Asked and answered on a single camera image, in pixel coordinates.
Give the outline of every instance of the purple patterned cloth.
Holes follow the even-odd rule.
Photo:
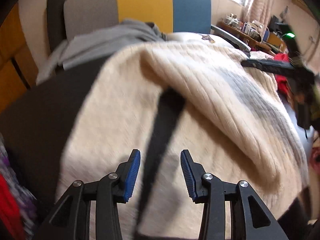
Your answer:
[[[23,221],[26,239],[31,240],[36,220],[35,197],[29,190],[21,186],[17,180],[16,174],[10,167],[7,151],[4,148],[3,138],[0,134],[0,173],[8,184],[12,196],[15,198],[20,209],[20,215]]]

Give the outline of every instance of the blue headboard panel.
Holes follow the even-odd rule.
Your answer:
[[[173,0],[173,32],[210,33],[211,0]]]

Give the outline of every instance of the gray armrest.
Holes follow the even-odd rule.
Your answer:
[[[246,53],[250,53],[251,48],[247,44],[245,44],[243,41],[241,41],[238,38],[236,38],[235,36],[233,36],[232,34],[226,32],[225,30],[222,30],[221,28],[219,28],[215,25],[211,25],[211,29],[213,31],[217,32],[218,34],[220,34],[221,36],[225,37],[226,39],[237,44],[241,51],[246,52]]]

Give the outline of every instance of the wall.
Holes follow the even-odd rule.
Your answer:
[[[307,12],[302,10],[300,7],[294,5],[292,3],[292,0],[274,0],[272,15],[275,15],[279,18],[280,13],[284,10],[284,8],[287,5],[289,7],[287,21],[293,28],[293,32],[295,33],[296,38],[298,40],[298,45],[300,47],[301,53],[304,54],[311,44],[309,38],[312,37],[314,41],[316,41],[316,38],[320,31],[319,25],[316,22],[316,20],[313,17],[311,17]],[[305,54],[305,59],[308,59],[313,48],[314,44]],[[315,72],[320,71],[320,64],[318,64],[319,57],[320,46],[317,48],[316,54],[313,57],[313,59],[309,62],[309,67]]]
[[[240,15],[241,6],[231,0],[212,0],[212,24],[226,14]],[[19,0],[23,32],[36,65],[40,69],[49,56],[46,30],[46,0]]]

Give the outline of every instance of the yellow headboard panel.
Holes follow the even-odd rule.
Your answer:
[[[162,32],[173,32],[172,0],[117,0],[119,22],[133,18],[154,22]]]

